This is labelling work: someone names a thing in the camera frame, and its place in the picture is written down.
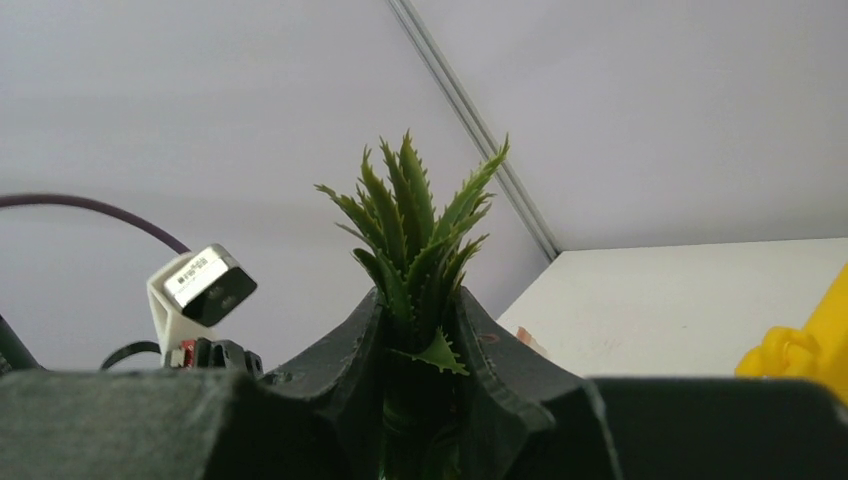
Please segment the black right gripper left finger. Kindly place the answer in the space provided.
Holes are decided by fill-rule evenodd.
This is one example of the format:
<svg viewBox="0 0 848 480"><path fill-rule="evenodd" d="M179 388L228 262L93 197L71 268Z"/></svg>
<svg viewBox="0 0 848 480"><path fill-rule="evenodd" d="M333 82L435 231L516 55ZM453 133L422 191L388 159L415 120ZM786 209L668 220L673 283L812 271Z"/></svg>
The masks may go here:
<svg viewBox="0 0 848 480"><path fill-rule="evenodd" d="M255 377L238 369L12 373L5 479L374 479L382 416L374 293Z"/></svg>

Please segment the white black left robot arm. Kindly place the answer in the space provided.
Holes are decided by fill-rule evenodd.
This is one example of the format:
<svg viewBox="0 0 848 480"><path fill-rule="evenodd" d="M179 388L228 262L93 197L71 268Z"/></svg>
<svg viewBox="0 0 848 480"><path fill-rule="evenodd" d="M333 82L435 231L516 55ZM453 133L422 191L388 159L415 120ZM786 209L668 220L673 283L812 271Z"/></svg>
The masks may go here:
<svg viewBox="0 0 848 480"><path fill-rule="evenodd" d="M1 375L20 370L41 369L22 340L4 317L0 319Z"/></svg>

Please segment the toy pineapple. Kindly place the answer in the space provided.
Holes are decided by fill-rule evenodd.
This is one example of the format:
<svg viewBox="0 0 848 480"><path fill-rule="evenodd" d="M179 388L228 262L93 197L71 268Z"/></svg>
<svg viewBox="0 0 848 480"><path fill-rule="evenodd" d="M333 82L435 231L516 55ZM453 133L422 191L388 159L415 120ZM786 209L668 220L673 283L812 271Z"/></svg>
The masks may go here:
<svg viewBox="0 0 848 480"><path fill-rule="evenodd" d="M466 265L484 244L472 230L491 208L488 186L510 147L482 160L443 208L410 134L380 149L385 176L363 159L352 194L319 186L359 241L352 254L373 282L386 329L380 475L457 479L459 386L470 372L456 347L456 307Z"/></svg>

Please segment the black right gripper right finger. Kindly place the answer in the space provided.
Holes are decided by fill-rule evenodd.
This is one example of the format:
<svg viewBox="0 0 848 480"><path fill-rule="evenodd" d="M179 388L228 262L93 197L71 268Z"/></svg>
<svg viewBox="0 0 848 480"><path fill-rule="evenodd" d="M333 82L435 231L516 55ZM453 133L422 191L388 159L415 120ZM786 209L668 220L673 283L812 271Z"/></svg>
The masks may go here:
<svg viewBox="0 0 848 480"><path fill-rule="evenodd" d="M456 310L465 479L843 479L847 410L803 380L578 377Z"/></svg>

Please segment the clear pink zip top bag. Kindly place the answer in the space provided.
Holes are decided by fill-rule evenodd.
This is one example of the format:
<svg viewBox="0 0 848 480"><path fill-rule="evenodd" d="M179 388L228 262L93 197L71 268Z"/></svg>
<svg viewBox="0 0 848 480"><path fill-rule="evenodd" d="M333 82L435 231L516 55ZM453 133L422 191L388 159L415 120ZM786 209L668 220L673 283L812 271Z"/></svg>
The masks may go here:
<svg viewBox="0 0 848 480"><path fill-rule="evenodd" d="M545 359L550 358L548 351L523 326L519 326L516 329L515 336L520 343L529 347L531 350L533 350L538 355L542 356Z"/></svg>

